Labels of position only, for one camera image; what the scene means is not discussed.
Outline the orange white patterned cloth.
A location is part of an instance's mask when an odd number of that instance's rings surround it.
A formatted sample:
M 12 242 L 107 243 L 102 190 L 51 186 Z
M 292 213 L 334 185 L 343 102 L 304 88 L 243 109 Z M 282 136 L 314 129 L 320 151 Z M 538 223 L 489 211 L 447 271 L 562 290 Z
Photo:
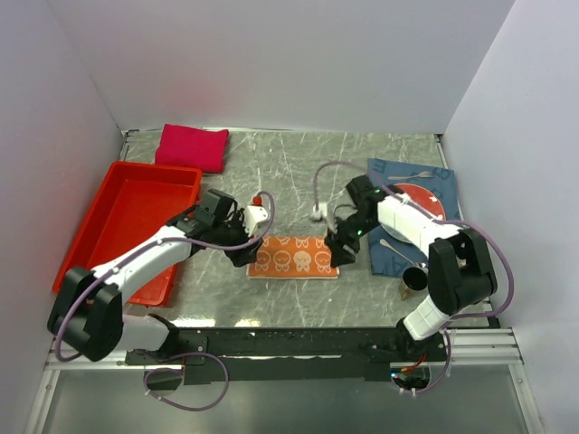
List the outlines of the orange white patterned cloth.
M 339 269 L 330 265 L 331 255 L 323 237 L 268 236 L 247 266 L 249 278 L 336 279 Z

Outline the crimson red garment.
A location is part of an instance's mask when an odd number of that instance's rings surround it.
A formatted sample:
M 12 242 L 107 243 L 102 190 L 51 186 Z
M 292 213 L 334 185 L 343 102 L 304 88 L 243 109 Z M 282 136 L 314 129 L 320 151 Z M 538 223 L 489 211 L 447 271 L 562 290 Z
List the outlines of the crimson red garment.
M 224 154 L 228 129 L 205 129 L 165 124 L 155 152 L 156 165 L 196 168 L 203 173 L 220 174 L 224 170 Z

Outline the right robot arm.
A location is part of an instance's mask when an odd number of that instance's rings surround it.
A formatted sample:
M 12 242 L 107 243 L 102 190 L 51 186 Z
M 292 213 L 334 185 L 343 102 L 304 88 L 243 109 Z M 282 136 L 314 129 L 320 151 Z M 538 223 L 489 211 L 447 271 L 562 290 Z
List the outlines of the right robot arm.
M 400 233 L 427 259 L 428 295 L 399 322 L 395 339 L 396 352 L 416 360 L 426 351 L 427 339 L 452 317 L 496 292 L 487 241 L 471 228 L 438 219 L 397 187 L 374 185 L 366 175 L 353 178 L 346 190 L 356 211 L 327 228 L 331 267 L 355 262 L 360 239 L 379 226 Z

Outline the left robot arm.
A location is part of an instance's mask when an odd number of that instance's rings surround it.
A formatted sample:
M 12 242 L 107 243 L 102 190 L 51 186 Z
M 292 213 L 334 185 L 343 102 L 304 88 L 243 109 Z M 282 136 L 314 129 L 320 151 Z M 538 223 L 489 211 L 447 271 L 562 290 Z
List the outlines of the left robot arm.
M 115 350 L 145 350 L 158 363 L 170 363 L 183 344 L 181 330 L 161 316 L 130 316 L 128 300 L 163 271 L 204 249 L 221 250 L 236 268 L 253 263 L 275 205 L 265 191 L 241 207 L 227 193 L 211 189 L 170 218 L 149 239 L 92 269 L 69 269 L 49 315 L 47 328 L 57 345 L 97 362 Z

